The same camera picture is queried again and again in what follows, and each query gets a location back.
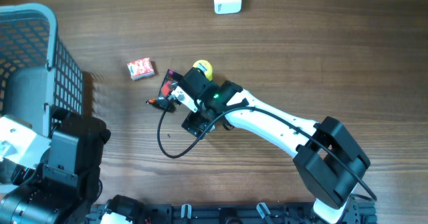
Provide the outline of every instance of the gray plastic basket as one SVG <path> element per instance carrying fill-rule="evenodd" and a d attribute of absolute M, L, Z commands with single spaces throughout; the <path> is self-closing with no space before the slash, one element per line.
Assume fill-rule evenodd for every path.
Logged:
<path fill-rule="evenodd" d="M 51 9 L 0 7 L 0 115 L 12 114 L 47 136 L 52 105 L 82 113 L 83 85 Z"/>

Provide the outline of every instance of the yellow lid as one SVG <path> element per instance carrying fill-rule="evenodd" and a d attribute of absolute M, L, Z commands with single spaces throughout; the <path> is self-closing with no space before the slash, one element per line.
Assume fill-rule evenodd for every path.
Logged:
<path fill-rule="evenodd" d="M 210 81 L 213 80 L 213 66 L 207 60 L 198 60 L 193 64 L 193 67 L 202 70 L 205 77 Z"/>

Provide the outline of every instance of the wood grain surface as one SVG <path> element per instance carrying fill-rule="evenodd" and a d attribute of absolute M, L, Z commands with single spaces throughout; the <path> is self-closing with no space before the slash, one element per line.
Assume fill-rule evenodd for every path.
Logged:
<path fill-rule="evenodd" d="M 163 156 L 161 111 L 145 101 L 167 69 L 184 74 L 204 59 L 218 82 L 296 116 L 341 120 L 371 160 L 364 180 L 379 223 L 427 222 L 427 0 L 243 0 L 235 15 L 216 15 L 213 0 L 0 0 L 27 2 L 55 11 L 86 72 L 85 112 L 112 131 L 100 203 L 116 194 L 176 205 L 314 200 L 286 153 L 243 130 Z M 133 82 L 126 63 L 145 57 L 157 75 Z M 165 118 L 170 153 L 193 141 L 180 127 L 187 112 Z"/>

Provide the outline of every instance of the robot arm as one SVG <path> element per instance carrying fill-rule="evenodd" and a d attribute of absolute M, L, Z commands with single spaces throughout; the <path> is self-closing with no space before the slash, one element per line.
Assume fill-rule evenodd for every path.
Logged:
<path fill-rule="evenodd" d="M 223 122 L 248 130 L 288 153 L 305 186 L 317 198 L 313 211 L 328 223 L 336 223 L 342 216 L 350 194 L 362 182 L 357 179 L 370 166 L 368 157 L 336 119 L 327 117 L 318 123 L 292 116 L 263 103 L 233 82 L 218 86 L 197 68 L 182 77 L 170 99 L 191 110 L 182 127 L 198 138 L 212 131 L 205 127 L 224 115 Z M 326 148 L 331 152 L 322 159 L 318 153 Z"/>

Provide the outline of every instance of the red and white box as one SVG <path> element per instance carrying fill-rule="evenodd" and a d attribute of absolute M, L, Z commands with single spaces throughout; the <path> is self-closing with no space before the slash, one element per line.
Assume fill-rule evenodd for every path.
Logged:
<path fill-rule="evenodd" d="M 132 80 L 154 75 L 154 69 L 150 63 L 150 58 L 136 60 L 128 64 L 129 73 Z"/>

